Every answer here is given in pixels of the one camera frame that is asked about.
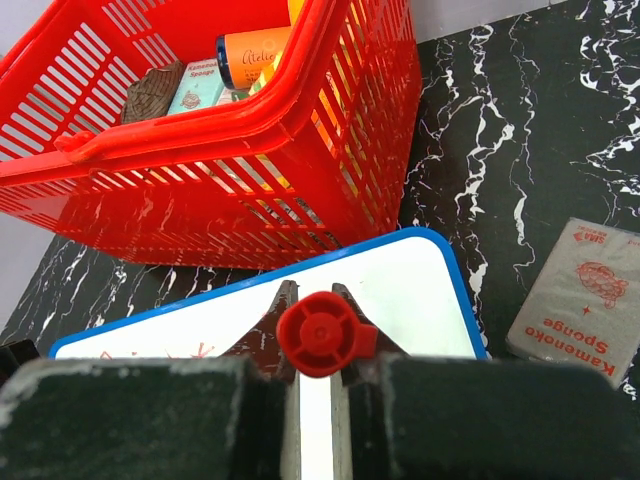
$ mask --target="black marble surface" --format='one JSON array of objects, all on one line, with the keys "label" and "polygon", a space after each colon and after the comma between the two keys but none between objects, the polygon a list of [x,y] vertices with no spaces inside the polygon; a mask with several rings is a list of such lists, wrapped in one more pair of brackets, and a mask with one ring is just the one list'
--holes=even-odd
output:
[{"label": "black marble surface", "polygon": [[[399,225],[450,239],[493,357],[509,356],[508,329],[569,217],[640,230],[639,4],[569,0],[419,46]],[[28,337],[46,353],[256,273],[130,265],[56,238],[0,343]],[[636,386],[640,368],[621,390],[635,401]]]}]

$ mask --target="brown woven item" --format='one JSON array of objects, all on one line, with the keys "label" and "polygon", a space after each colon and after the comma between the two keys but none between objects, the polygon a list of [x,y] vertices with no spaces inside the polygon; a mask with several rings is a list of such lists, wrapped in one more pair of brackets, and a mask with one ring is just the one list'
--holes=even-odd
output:
[{"label": "brown woven item", "polygon": [[127,89],[127,101],[122,108],[120,121],[141,122],[164,117],[180,86],[185,65],[176,61],[166,67],[154,68]]}]

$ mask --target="gray package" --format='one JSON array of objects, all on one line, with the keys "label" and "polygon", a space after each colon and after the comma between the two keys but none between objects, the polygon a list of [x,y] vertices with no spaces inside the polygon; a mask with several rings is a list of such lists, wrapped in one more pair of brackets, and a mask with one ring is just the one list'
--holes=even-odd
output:
[{"label": "gray package", "polygon": [[507,343],[527,359],[575,363],[620,385],[640,344],[640,236],[572,218]]}]

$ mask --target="red plastic basket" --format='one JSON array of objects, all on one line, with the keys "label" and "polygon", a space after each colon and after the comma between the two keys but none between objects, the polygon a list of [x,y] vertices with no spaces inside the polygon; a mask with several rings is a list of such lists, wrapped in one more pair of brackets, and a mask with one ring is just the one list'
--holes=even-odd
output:
[{"label": "red plastic basket", "polygon": [[0,63],[0,211],[149,264],[271,269],[394,230],[422,83],[409,0],[308,1],[255,96],[118,125],[150,67],[287,24],[284,0],[55,1]]}]

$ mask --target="orange bottle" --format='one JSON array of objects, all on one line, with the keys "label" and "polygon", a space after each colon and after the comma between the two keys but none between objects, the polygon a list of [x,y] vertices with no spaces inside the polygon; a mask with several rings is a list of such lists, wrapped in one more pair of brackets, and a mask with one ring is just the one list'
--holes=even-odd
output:
[{"label": "orange bottle", "polygon": [[262,69],[284,50],[290,33],[291,27],[280,27],[218,37],[218,67],[225,86],[232,90],[251,88]]}]

